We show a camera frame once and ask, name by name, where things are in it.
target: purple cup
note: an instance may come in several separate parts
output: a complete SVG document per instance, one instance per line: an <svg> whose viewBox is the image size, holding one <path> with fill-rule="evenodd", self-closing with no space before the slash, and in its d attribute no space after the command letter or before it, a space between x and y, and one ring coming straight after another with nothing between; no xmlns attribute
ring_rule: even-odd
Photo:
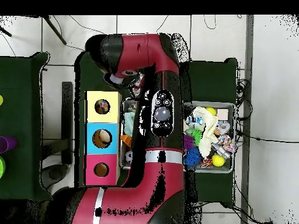
<svg viewBox="0 0 299 224"><path fill-rule="evenodd" d="M12 136L0 136L0 154L13 149L16 146L16 139Z"/></svg>

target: green cup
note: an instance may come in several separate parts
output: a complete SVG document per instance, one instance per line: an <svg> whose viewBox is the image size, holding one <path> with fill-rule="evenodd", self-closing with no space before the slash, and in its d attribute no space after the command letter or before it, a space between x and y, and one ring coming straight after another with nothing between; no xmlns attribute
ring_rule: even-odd
<svg viewBox="0 0 299 224"><path fill-rule="evenodd" d="M5 161L4 159L0 156L0 179L3 176L5 172Z"/></svg>

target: cardboard box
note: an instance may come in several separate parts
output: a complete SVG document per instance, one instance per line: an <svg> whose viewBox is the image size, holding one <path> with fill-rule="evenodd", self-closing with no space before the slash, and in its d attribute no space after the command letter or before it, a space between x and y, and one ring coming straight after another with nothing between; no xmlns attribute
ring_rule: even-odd
<svg viewBox="0 0 299 224"><path fill-rule="evenodd" d="M119 123L121 108L119 92L86 91L85 104L87 104L87 122Z"/></svg>
<svg viewBox="0 0 299 224"><path fill-rule="evenodd" d="M119 123L87 123L87 147L86 153L89 155L116 155L119 153ZM104 148L98 148L93 143L95 135L98 135L99 130L105 130L110 134L110 144Z"/></svg>
<svg viewBox="0 0 299 224"><path fill-rule="evenodd" d="M97 165L107 170L97 176ZM86 186L115 186L119 179L120 167L118 155L87 155L85 164Z"/></svg>

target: white fabric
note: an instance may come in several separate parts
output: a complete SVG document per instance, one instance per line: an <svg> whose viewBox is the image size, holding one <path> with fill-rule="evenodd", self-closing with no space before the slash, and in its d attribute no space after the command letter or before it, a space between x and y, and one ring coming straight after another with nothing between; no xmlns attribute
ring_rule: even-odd
<svg viewBox="0 0 299 224"><path fill-rule="evenodd" d="M193 116L203 117L203 120L206 123L206 129L203 132L203 136L199 142L199 152L201 156L206 159L211 152L212 143L216 144L218 142L218 139L214 135L214 130L218 123L218 117L213 116L204 107L196 107L193 110Z"/></svg>

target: circular button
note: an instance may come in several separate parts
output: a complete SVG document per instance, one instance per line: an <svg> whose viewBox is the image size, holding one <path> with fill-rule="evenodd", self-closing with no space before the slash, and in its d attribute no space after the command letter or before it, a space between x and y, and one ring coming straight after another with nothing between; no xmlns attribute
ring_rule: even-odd
<svg viewBox="0 0 299 224"><path fill-rule="evenodd" d="M160 123L155 123L155 124L154 124L154 128L155 128L155 129L159 129L159 128L160 128Z"/></svg>
<svg viewBox="0 0 299 224"><path fill-rule="evenodd" d="M158 121L166 121L170 116L171 112L166 107L158 107L155 110L155 119Z"/></svg>
<svg viewBox="0 0 299 224"><path fill-rule="evenodd" d="M162 99L162 100L165 99L166 98L166 94L161 93L160 96L159 96L159 98Z"/></svg>
<svg viewBox="0 0 299 224"><path fill-rule="evenodd" d="M166 105L167 107L170 106L171 102L169 100L164 100L164 105Z"/></svg>
<svg viewBox="0 0 299 224"><path fill-rule="evenodd" d="M167 122L163 123L164 129L169 129L170 127L171 127L170 123L167 123Z"/></svg>
<svg viewBox="0 0 299 224"><path fill-rule="evenodd" d="M160 100L156 100L156 106L160 106L161 105L161 101Z"/></svg>

